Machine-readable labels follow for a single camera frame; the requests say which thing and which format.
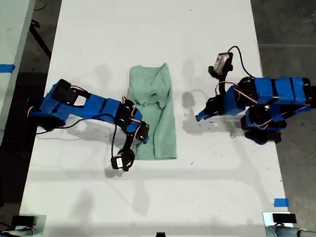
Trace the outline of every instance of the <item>concrete floor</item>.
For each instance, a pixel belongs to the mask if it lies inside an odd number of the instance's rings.
[[[33,19],[40,22],[39,33],[52,49],[61,0],[44,1],[45,9],[35,11]],[[251,3],[264,76],[303,76],[316,84],[313,60],[316,55],[316,1],[251,0]],[[49,59],[29,34],[10,110],[12,121],[19,118],[25,96],[42,97],[48,67]],[[316,230],[316,189],[313,186],[316,183],[315,118],[316,110],[288,119],[283,141],[277,145],[284,189],[290,200],[289,209],[297,215],[297,226],[308,230]],[[5,172],[2,176],[5,206],[0,208],[0,221],[7,223],[19,213],[35,130],[33,124],[23,121],[20,132],[12,134],[12,126],[17,130],[16,123],[7,126],[5,143],[0,149],[0,156],[6,157],[0,160]],[[26,138],[23,137],[25,128],[29,134]],[[17,138],[26,142],[20,147],[13,146]],[[7,192],[12,187],[16,191]]]

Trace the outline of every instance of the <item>gray floor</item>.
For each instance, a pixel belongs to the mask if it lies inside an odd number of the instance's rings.
[[[316,1],[252,0],[263,74],[307,77],[316,84]],[[316,110],[287,120],[277,144],[290,211],[301,228],[316,231]]]
[[[40,22],[39,33],[52,48],[61,0],[45,0],[46,8],[34,12],[33,19]],[[263,74],[266,77],[308,77],[316,84],[316,1],[315,0],[251,0],[259,43]],[[38,46],[32,35],[28,35],[20,72],[31,73],[41,80],[41,86],[30,86],[22,75],[18,80],[19,90],[41,96],[42,84],[49,67],[49,59]],[[298,226],[316,230],[316,110],[290,118],[283,131],[283,141],[277,145],[280,168],[286,196],[290,200],[290,211],[296,213]],[[21,148],[18,154],[30,159],[31,148]],[[10,170],[10,162],[5,162]],[[20,175],[8,173],[2,177],[7,189],[12,186],[19,190],[5,195],[5,207],[0,208],[0,221],[10,222],[12,215],[18,214],[23,187],[27,175],[24,164],[14,163]]]

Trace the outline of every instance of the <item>table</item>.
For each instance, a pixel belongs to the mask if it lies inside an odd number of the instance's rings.
[[[12,73],[0,73],[0,144],[11,106],[35,0],[0,0],[0,64],[13,64]]]
[[[114,127],[100,121],[38,135],[20,213],[46,215],[47,237],[265,236],[262,212],[287,211],[273,207],[284,197],[275,144],[244,138],[240,117],[194,118],[215,94],[207,67],[232,45],[260,77],[249,0],[64,0],[46,92],[63,78],[120,99],[131,67],[166,62],[178,159],[137,160],[117,173]],[[235,55],[228,80],[238,82],[245,73]],[[115,152],[123,141],[119,132]]]

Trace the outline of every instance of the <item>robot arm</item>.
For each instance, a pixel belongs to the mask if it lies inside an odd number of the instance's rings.
[[[233,69],[232,58],[231,52],[219,54],[214,67],[209,67],[209,73],[219,80],[220,93],[215,90],[216,96],[208,99],[205,109],[196,116],[197,121],[237,115],[249,107],[241,127],[247,138],[264,144],[281,140],[280,131],[286,127],[287,118],[316,107],[316,87],[307,78],[255,78],[247,72],[250,77],[237,84],[225,81]],[[227,92],[225,83],[233,84]]]
[[[84,105],[75,105],[78,96],[86,99]],[[38,107],[31,106],[28,110],[28,116],[46,131],[73,126],[74,124],[65,127],[69,115],[82,118],[77,122],[85,119],[97,119],[119,126],[123,130],[126,134],[126,141],[117,156],[114,157],[112,154],[113,169],[128,171],[135,160],[135,154],[130,149],[133,139],[146,143],[149,138],[149,126],[141,121],[142,115],[132,101],[125,97],[123,97],[123,102],[103,98],[71,85],[63,79],[53,85]]]

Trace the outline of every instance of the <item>green towel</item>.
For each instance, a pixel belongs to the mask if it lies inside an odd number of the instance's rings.
[[[176,159],[176,129],[171,77],[167,64],[159,68],[136,66],[129,74],[127,98],[149,126],[149,140],[136,150],[137,159]]]

